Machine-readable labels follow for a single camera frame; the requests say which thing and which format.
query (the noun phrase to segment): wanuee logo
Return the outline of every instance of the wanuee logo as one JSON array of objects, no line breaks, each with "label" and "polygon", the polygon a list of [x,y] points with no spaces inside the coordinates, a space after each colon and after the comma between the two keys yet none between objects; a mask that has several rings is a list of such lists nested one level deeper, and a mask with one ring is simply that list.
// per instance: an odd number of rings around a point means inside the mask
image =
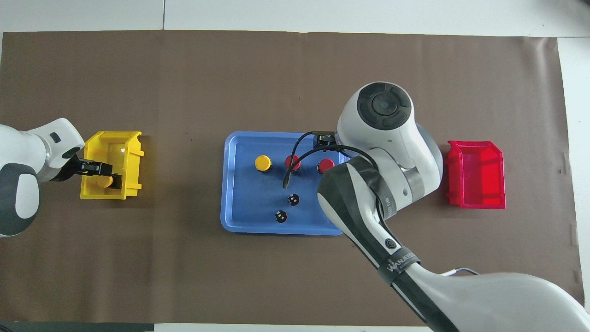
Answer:
[{"label": "wanuee logo", "polygon": [[389,270],[389,272],[393,272],[394,270],[398,269],[400,265],[405,263],[405,261],[409,260],[410,258],[412,258],[414,256],[415,256],[414,253],[411,252],[411,253],[405,254],[402,258],[398,259],[395,262],[388,260],[389,265],[387,266],[387,270]]}]

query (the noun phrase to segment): yellow bin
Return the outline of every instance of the yellow bin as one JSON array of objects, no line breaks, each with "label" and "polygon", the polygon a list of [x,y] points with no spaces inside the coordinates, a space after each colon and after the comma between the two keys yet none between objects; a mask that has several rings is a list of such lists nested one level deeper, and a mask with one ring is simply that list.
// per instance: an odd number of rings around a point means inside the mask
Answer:
[{"label": "yellow bin", "polygon": [[121,189],[104,188],[104,177],[82,176],[80,198],[95,200],[124,200],[137,196],[139,184],[139,158],[143,157],[142,144],[137,137],[141,131],[99,131],[84,147],[84,159],[105,162],[113,166],[113,173],[122,175]]}]

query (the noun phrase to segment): black tape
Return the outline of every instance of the black tape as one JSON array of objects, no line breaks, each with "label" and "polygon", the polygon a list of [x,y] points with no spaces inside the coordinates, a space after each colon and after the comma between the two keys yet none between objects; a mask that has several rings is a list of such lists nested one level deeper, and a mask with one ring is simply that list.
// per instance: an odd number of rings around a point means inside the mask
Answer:
[{"label": "black tape", "polygon": [[362,157],[355,157],[346,162],[356,169],[363,178],[369,189],[381,202],[383,220],[393,217],[398,208],[395,204],[394,195],[389,190],[385,179],[381,176],[366,159]]},{"label": "black tape", "polygon": [[420,258],[406,247],[399,248],[379,265],[377,271],[388,285],[399,277],[410,265],[420,263]]}]

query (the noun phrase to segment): black cable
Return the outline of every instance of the black cable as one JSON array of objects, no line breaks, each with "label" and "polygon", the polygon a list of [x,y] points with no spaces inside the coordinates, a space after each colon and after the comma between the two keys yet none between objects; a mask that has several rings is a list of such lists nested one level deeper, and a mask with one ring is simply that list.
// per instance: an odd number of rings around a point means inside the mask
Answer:
[{"label": "black cable", "polygon": [[306,132],[305,134],[301,135],[301,136],[300,136],[300,137],[297,139],[297,142],[295,142],[295,145],[293,145],[293,151],[291,152],[291,159],[290,159],[290,161],[289,161],[289,166],[291,166],[291,165],[293,164],[293,157],[295,156],[295,150],[297,149],[297,146],[299,145],[299,143],[301,143],[301,141],[302,141],[302,140],[303,140],[305,137],[307,137],[307,136],[309,136],[309,135],[311,135],[311,134],[313,134],[313,131],[308,131],[308,132]]},{"label": "black cable", "polygon": [[366,153],[365,151],[363,151],[361,149],[357,149],[357,148],[354,148],[354,147],[349,147],[348,145],[339,145],[339,144],[328,145],[328,146],[325,146],[325,147],[317,147],[315,149],[311,149],[311,150],[305,152],[299,159],[297,159],[297,162],[295,164],[292,163],[293,159],[291,159],[291,166],[289,166],[289,169],[287,170],[287,174],[285,174],[285,178],[283,179],[283,189],[286,189],[287,186],[289,186],[289,179],[291,177],[291,173],[293,172],[293,168],[301,160],[303,160],[303,158],[306,158],[310,154],[313,154],[313,153],[318,152],[318,151],[337,151],[337,150],[351,150],[353,152],[356,152],[356,153],[362,155],[363,157],[367,158],[367,160],[369,160],[369,162],[371,162],[371,164],[373,165],[373,167],[375,167],[375,169],[377,171],[379,171],[379,167],[377,166],[377,163],[375,162],[375,160],[373,159],[373,157],[371,157],[368,153]]},{"label": "black cable", "polygon": [[457,270],[457,272],[459,272],[459,271],[465,271],[465,272],[469,272],[469,273],[471,273],[473,275],[479,275],[479,273],[477,273],[476,271],[474,271],[474,270],[472,270],[470,268],[456,268],[455,270]]}]

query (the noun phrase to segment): plastic bin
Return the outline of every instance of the plastic bin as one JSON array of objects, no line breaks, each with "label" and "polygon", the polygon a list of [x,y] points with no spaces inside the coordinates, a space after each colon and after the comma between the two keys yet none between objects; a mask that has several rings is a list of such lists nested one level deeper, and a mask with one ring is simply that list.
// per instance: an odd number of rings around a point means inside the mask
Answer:
[{"label": "plastic bin", "polygon": [[137,196],[139,184],[139,158],[143,157],[142,145],[137,139],[141,131],[99,131],[84,147],[84,158],[106,162],[113,166],[113,173],[123,176],[121,189],[104,188],[98,184],[99,176],[82,177],[80,198],[99,200],[124,200]]},{"label": "plastic bin", "polygon": [[449,141],[449,192],[462,209],[505,209],[504,156],[490,141]]}]

